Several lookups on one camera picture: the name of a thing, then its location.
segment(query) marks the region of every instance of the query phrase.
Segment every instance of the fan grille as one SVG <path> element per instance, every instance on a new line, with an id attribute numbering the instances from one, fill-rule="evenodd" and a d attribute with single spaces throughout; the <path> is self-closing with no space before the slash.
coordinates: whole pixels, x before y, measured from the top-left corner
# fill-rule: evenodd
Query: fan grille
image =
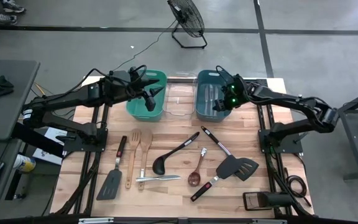
<path id="1" fill-rule="evenodd" d="M 203 18 L 191 0 L 168 0 L 173 15 L 182 28 L 192 37 L 201 37 L 204 33 Z"/>

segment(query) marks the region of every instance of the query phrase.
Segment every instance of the butcher block tabletop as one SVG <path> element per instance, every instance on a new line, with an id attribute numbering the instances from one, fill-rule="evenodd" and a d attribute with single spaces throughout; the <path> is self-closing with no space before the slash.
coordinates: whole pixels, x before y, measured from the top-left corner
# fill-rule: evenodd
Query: butcher block tabletop
<path id="1" fill-rule="evenodd" d="M 99 79 L 100 77 L 89 77 L 84 85 Z M 268 78 L 267 83 L 273 91 L 285 93 L 283 79 Z M 194 88 L 191 86 L 173 87 L 170 87 L 169 92 L 167 90 L 167 108 L 172 111 L 176 109 L 192 111 Z M 103 107 L 100 107 L 99 121 L 102 111 Z M 92 108 L 78 106 L 73 120 L 79 123 L 91 122 L 92 114 Z M 273 106 L 273 114 L 276 122 L 289 123 L 293 121 L 290 110 L 287 108 Z M 267 128 L 269 128 L 266 115 L 265 119 Z M 244 192 L 270 191 L 265 157 L 259 150 L 257 131 L 260 126 L 256 105 L 244 104 L 240 108 L 234 109 L 220 123 L 200 121 L 195 112 L 186 116 L 164 113 L 159 122 L 146 123 L 137 121 L 128 114 L 126 102 L 124 102 L 110 108 L 107 123 L 108 141 L 99 165 L 92 217 L 273 218 L 272 210 L 245 211 L 242 199 Z M 244 182 L 236 176 L 219 180 L 198 200 L 192 202 L 190 197 L 216 175 L 216 168 L 226 158 L 222 149 L 202 132 L 201 125 L 208 128 L 234 156 L 252 159 L 259 164 L 259 168 Z M 127 142 L 119 164 L 122 177 L 116 198 L 97 201 L 96 196 L 107 174 L 114 169 L 116 152 L 122 136 L 130 138 L 131 131 L 135 128 L 149 129 L 153 132 L 153 141 L 147 154 L 146 177 L 157 176 L 152 170 L 152 164 L 156 158 L 176 148 L 195 132 L 199 131 L 200 135 L 195 142 L 172 154 L 165 161 L 165 175 L 179 175 L 180 180 L 146 182 L 142 191 L 138 189 L 139 183 L 135 181 L 135 178 L 140 176 L 142 160 L 140 145 L 135 152 L 131 188 L 125 188 L 131 154 L 130 145 Z M 206 147 L 208 151 L 200 168 L 201 183 L 198 187 L 190 187 L 188 176 L 196 168 L 203 147 Z M 59 210 L 77 188 L 83 158 L 84 152 L 74 152 L 63 161 L 50 212 Z M 307 184 L 305 170 L 297 157 L 292 154 L 282 154 L 282 160 L 289 175 L 298 175 Z M 294 183 L 293 188 L 296 190 L 300 187 Z M 89 184 L 84 190 L 81 212 L 86 205 L 88 191 Z M 309 192 L 306 198 L 311 202 Z M 308 212 L 313 213 L 313 209 L 307 206 L 303 199 L 299 199 L 299 202 Z"/>

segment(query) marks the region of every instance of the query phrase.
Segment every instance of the shoe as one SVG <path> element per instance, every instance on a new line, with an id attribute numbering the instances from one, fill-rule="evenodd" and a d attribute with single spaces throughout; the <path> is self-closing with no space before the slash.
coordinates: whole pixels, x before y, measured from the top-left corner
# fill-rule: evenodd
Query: shoe
<path id="1" fill-rule="evenodd" d="M 17 24 L 17 17 L 0 13 L 0 24 L 1 25 L 15 25 L 15 24 Z"/>
<path id="2" fill-rule="evenodd" d="M 16 4 L 14 0 L 7 1 L 2 4 L 5 12 L 22 13 L 25 12 L 25 8 Z"/>

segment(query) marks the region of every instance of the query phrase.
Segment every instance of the copper measuring spoon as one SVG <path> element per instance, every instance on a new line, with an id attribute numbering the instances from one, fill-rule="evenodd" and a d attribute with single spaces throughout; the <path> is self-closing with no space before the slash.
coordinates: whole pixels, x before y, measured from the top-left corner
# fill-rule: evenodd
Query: copper measuring spoon
<path id="1" fill-rule="evenodd" d="M 189 178 L 187 180 L 189 185 L 192 186 L 192 187 L 198 186 L 200 184 L 200 182 L 201 182 L 200 165 L 201 165 L 201 162 L 204 159 L 205 154 L 206 154 L 206 148 L 204 147 L 201 150 L 200 160 L 198 161 L 197 168 L 189 175 Z"/>

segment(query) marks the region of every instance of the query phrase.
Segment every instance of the fan stand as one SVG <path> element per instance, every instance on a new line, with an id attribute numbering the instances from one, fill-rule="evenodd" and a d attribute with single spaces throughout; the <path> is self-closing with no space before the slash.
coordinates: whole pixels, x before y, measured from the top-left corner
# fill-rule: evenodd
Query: fan stand
<path id="1" fill-rule="evenodd" d="M 181 48 L 184 48 L 184 49 L 204 49 L 204 48 L 208 45 L 208 43 L 207 43 L 206 40 L 205 40 L 204 35 L 201 34 L 201 37 L 203 38 L 203 40 L 204 40 L 204 42 L 205 42 L 205 45 L 203 45 L 203 46 L 189 46 L 189 47 L 183 46 L 183 44 L 181 44 L 181 43 L 179 42 L 179 40 L 173 35 L 173 33 L 175 33 L 175 32 L 177 31 L 178 26 L 179 26 L 179 22 L 177 23 L 177 25 L 175 26 L 174 30 L 172 31 L 172 38 L 174 38 L 175 41 L 178 42 L 178 44 L 180 45 Z"/>

